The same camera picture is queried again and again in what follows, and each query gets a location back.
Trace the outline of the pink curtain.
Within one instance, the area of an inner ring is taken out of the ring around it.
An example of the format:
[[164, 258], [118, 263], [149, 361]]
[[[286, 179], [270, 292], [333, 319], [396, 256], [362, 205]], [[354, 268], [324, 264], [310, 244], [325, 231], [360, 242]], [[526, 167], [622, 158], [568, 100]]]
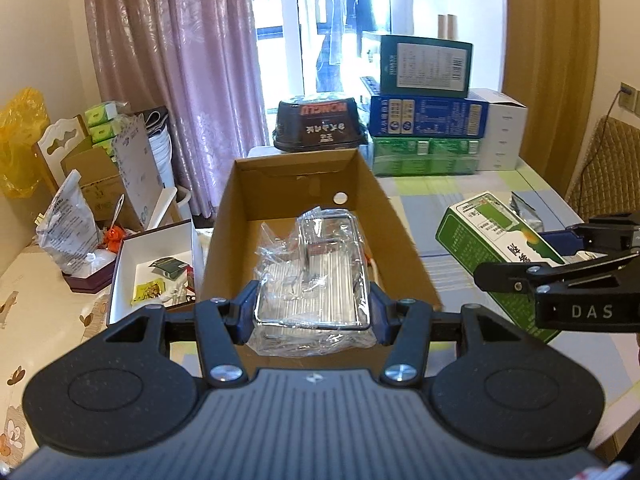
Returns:
[[194, 214], [216, 214], [235, 159], [267, 142], [252, 0], [85, 0], [104, 100], [167, 107]]

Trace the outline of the open white shoebox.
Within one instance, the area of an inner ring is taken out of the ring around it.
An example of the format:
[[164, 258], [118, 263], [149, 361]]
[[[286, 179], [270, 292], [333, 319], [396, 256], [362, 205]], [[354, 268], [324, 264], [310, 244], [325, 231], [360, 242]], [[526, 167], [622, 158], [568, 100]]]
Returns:
[[204, 258], [191, 220], [131, 235], [120, 245], [106, 324], [146, 304], [176, 310], [201, 296]]

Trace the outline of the dark green carton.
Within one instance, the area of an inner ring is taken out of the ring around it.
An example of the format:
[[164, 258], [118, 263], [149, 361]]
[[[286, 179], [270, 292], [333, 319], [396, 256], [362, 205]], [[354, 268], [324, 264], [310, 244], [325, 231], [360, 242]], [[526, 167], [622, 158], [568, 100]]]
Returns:
[[468, 42], [384, 35], [380, 42], [380, 92], [465, 99], [472, 58], [473, 45]]

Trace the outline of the orange toy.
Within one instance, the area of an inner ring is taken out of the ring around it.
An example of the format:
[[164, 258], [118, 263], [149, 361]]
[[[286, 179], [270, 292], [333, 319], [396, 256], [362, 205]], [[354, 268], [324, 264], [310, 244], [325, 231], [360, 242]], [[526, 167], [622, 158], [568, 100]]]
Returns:
[[101, 247], [113, 254], [118, 254], [120, 245], [126, 237], [126, 232], [120, 226], [112, 226], [103, 233]]

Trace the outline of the green tissue pack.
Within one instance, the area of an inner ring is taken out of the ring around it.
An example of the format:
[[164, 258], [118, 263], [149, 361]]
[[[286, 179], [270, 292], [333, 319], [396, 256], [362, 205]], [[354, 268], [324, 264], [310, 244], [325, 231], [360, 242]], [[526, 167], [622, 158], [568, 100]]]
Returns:
[[480, 140], [376, 136], [372, 144], [378, 177], [474, 174], [480, 163]]

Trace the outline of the cardboard tubes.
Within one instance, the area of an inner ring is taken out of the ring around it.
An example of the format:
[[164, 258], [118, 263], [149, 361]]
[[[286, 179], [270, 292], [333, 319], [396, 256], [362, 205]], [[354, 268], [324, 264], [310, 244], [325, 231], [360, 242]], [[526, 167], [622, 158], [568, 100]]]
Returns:
[[457, 39], [457, 17], [454, 14], [439, 14], [437, 38], [447, 40]]

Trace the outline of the clear plastic metal case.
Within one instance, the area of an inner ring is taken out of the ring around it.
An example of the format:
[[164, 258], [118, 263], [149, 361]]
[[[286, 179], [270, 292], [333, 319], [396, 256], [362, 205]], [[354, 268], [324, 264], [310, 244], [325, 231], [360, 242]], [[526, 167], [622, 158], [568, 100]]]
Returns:
[[363, 238], [350, 211], [316, 207], [280, 237], [260, 226], [259, 289], [248, 346], [260, 356], [311, 358], [376, 344]]

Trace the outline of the white carton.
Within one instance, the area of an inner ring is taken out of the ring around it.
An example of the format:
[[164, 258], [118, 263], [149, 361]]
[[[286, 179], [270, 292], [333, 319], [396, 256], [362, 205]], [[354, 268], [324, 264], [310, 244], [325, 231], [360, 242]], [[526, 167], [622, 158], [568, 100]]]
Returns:
[[490, 89], [471, 89], [470, 96], [489, 103], [477, 170], [514, 170], [520, 158], [527, 107], [502, 92]]

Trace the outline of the white printed plastic bag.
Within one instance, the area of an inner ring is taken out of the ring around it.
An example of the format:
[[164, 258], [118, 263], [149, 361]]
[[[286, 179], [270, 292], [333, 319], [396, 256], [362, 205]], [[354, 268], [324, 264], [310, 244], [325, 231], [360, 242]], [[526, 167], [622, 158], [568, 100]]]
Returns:
[[36, 242], [64, 274], [81, 269], [100, 244], [100, 230], [73, 169], [36, 225]]

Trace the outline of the green white medicine box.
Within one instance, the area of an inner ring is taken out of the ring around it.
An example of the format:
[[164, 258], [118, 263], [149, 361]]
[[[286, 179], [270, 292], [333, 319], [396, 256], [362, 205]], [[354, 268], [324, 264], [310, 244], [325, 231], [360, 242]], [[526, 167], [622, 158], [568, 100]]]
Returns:
[[[448, 206], [435, 238], [469, 274], [483, 262], [567, 263], [566, 257], [491, 192]], [[496, 312], [529, 335], [544, 342], [559, 335], [557, 330], [536, 326], [533, 300], [526, 294], [490, 292], [488, 296], [497, 304]]]

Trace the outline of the blue carton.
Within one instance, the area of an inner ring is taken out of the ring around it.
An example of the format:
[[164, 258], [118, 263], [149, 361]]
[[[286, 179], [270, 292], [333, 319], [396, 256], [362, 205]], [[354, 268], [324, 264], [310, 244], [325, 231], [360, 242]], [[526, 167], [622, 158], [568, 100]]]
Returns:
[[390, 96], [371, 76], [360, 78], [360, 102], [369, 113], [371, 136], [483, 139], [490, 103], [471, 92], [466, 99]]

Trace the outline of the silver green leaf pouch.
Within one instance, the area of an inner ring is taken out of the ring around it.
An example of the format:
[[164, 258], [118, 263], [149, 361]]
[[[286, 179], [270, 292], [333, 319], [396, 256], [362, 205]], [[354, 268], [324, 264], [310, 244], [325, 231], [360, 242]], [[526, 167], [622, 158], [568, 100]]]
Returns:
[[523, 200], [518, 193], [512, 192], [510, 209], [519, 216], [532, 230], [537, 233], [544, 232], [544, 222], [538, 216], [536, 209]]

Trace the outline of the brown curtain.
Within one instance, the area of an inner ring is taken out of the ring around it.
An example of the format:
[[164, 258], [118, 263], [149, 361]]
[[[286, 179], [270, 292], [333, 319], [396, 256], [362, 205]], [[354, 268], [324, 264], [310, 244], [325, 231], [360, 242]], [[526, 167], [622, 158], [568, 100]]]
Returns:
[[596, 80], [599, 0], [506, 0], [502, 92], [528, 109], [520, 156], [564, 194]]

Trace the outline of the black food container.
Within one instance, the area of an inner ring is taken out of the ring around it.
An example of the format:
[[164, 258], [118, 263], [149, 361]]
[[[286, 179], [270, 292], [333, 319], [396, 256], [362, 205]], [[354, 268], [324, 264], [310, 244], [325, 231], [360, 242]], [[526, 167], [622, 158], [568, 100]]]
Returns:
[[354, 98], [295, 98], [281, 101], [273, 145], [287, 153], [359, 148], [368, 143]]

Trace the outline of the dark red box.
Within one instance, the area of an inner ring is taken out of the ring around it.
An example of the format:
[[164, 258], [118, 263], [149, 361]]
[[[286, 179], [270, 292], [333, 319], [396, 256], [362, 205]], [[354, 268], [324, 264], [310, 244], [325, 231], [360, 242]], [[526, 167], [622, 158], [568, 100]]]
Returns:
[[115, 261], [90, 274], [88, 278], [73, 278], [70, 274], [62, 274], [64, 281], [72, 292], [78, 294], [96, 294], [111, 284], [115, 270]]

